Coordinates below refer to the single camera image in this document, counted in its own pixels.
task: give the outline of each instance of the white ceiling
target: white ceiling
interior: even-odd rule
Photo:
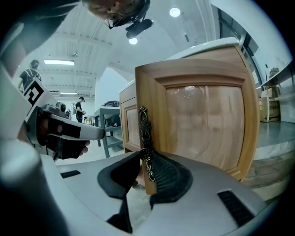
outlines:
[[[94,96],[95,80],[107,66],[130,81],[134,68],[163,60],[193,45],[207,42],[207,0],[151,0],[146,18],[154,25],[129,44],[126,26],[109,30],[103,21],[90,15],[82,5],[75,7],[56,33],[21,63],[16,76],[28,68],[31,60],[40,61],[42,83],[50,91],[77,92]],[[169,10],[177,7],[182,14],[173,18]],[[45,59],[70,59],[74,66],[45,65]]]

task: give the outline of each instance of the cabinet door panel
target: cabinet door panel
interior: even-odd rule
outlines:
[[[237,166],[244,138],[242,91],[227,86],[166,90],[172,153],[214,165]]]
[[[136,68],[136,94],[157,151],[214,165],[238,180],[245,176],[259,129],[246,67],[209,59],[143,65]]]
[[[121,104],[121,119],[124,147],[131,151],[140,150],[136,98]]]

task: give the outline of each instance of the ornate metal handle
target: ornate metal handle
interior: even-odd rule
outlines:
[[[151,134],[152,124],[148,120],[148,111],[145,107],[141,106],[138,112],[140,117],[139,129],[142,133],[142,143],[143,143],[143,148],[140,150],[140,154],[142,155],[141,159],[143,161],[146,161],[147,174],[149,176],[150,181],[154,183],[155,178],[152,171],[152,150],[153,150],[153,140],[152,140],[152,134]]]

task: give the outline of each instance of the cardboard box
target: cardboard box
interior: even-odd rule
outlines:
[[[279,88],[277,86],[269,87],[266,90],[261,92],[261,97],[266,98],[267,96],[269,98],[277,98],[279,93]]]
[[[259,99],[260,121],[270,122],[280,120],[280,103],[278,101],[269,102],[269,118],[267,117],[267,98]]]

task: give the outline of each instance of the wooden cabinet door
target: wooden cabinet door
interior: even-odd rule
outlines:
[[[121,103],[121,120],[124,147],[131,151],[139,151],[140,140],[136,98]]]
[[[155,150],[247,173],[259,131],[258,99],[246,67],[179,59],[136,68],[137,107],[147,108]]]

